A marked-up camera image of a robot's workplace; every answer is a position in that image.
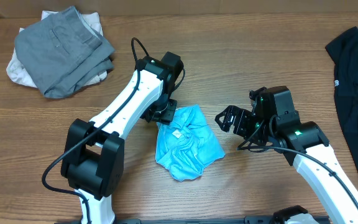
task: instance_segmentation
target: blue cloth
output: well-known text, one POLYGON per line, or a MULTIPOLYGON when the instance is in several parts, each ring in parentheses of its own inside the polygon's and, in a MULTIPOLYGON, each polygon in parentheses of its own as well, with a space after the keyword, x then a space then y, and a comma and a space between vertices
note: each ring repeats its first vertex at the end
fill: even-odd
POLYGON ((193 180, 203 174, 205 167, 224 157, 198 105, 176 110, 170 125, 157 125, 155 160, 176 180, 193 180))

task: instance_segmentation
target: table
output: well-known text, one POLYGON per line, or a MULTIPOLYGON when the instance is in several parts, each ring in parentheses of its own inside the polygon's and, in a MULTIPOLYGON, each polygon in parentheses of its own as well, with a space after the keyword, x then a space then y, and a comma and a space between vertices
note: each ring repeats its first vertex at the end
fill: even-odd
MULTIPOLYGON (((358 189, 334 105, 334 64, 324 49, 358 26, 358 12, 102 17, 103 32, 116 48, 115 69, 106 81, 64 100, 45 99, 6 75, 19 28, 38 20, 0 19, 0 223, 80 218, 78 198, 48 191, 41 175, 63 152, 74 119, 89 120, 127 85, 134 69, 132 37, 155 58, 166 51, 182 57, 186 78, 173 99, 179 107, 201 106, 226 156, 201 178, 177 182, 155 162, 155 123, 138 121, 127 138, 124 175, 113 194, 118 218, 238 218, 271 215, 293 205, 325 215, 312 189, 282 155, 238 152, 243 139, 222 132, 214 122, 228 105, 250 109, 248 91, 262 86, 291 90, 302 122, 320 126, 358 189)), ((60 165, 48 182, 68 188, 60 165)))

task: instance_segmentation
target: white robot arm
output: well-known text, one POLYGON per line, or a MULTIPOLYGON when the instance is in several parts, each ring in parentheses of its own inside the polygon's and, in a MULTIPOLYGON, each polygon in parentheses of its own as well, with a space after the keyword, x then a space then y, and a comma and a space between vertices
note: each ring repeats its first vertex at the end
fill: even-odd
MULTIPOLYGON (((309 183, 334 223, 358 223, 358 191, 342 170, 318 125, 300 122, 289 89, 263 87, 250 91, 250 99, 252 111, 228 106, 215 118, 223 131, 229 132, 234 125, 233 133, 246 139, 237 149, 251 152, 274 149, 283 153, 288 163, 309 183)), ((299 214, 275 217, 275 223, 317 223, 310 221, 310 215, 299 214)))
MULTIPOLYGON (((306 151, 307 155, 318 159, 336 172, 358 202, 358 191, 342 170, 331 146, 319 144, 307 148, 306 151)), ((358 209, 328 171, 301 155, 295 156, 293 166, 313 189, 333 223, 358 223, 358 209)))
MULTIPOLYGON (((118 95, 118 97, 100 114, 93 117, 90 121, 94 122, 94 127, 102 125, 122 103, 128 98, 133 91, 137 81, 137 70, 134 72, 129 84, 118 95)), ((123 107, 123 109, 114 117, 111 123, 106 125, 102 130, 105 133, 112 134, 117 132, 120 138, 126 139, 129 132, 135 125, 136 121, 150 107, 152 103, 157 101, 163 90, 163 80, 157 78, 156 74, 142 70, 140 72, 140 84, 138 91, 132 97, 130 102, 123 107)), ((97 146, 103 147, 102 144, 96 143, 97 146)), ((83 194, 88 199, 89 211, 92 223, 112 224, 115 219, 115 214, 111 206, 111 195, 102 197, 102 199, 95 199, 94 195, 85 190, 76 189, 77 192, 83 194)), ((86 207, 83 199, 80 198, 81 208, 83 211, 82 224, 87 224, 86 207)))
POLYGON ((99 115, 89 122, 76 119, 71 124, 65 153, 51 163, 42 176, 49 190, 80 197, 83 211, 82 224, 112 224, 115 214, 111 207, 111 194, 116 189, 124 169, 124 142, 139 118, 147 122, 169 124, 177 102, 170 99, 185 76, 180 57, 167 52, 161 61, 146 56, 136 61, 136 70, 129 84, 99 115), (182 80, 175 85, 183 71, 182 80), (97 154, 85 147, 97 145, 97 154), (61 175, 68 179, 75 191, 58 189, 46 183, 50 169, 62 162, 61 175))

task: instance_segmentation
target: white logo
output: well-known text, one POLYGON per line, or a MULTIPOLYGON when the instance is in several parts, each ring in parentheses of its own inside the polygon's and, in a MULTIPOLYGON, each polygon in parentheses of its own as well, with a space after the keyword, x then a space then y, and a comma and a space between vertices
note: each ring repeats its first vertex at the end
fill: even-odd
POLYGON ((175 130, 174 132, 172 132, 172 134, 176 137, 176 138, 180 138, 181 136, 181 132, 179 130, 175 130))

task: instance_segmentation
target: folded gray pants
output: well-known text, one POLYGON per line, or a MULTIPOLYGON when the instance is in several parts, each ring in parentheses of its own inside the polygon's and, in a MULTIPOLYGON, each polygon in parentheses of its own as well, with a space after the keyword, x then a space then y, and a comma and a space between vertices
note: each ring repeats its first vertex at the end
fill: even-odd
POLYGON ((75 9, 30 25, 15 39, 16 54, 47 98, 64 98, 103 70, 112 68, 111 44, 90 28, 75 9))

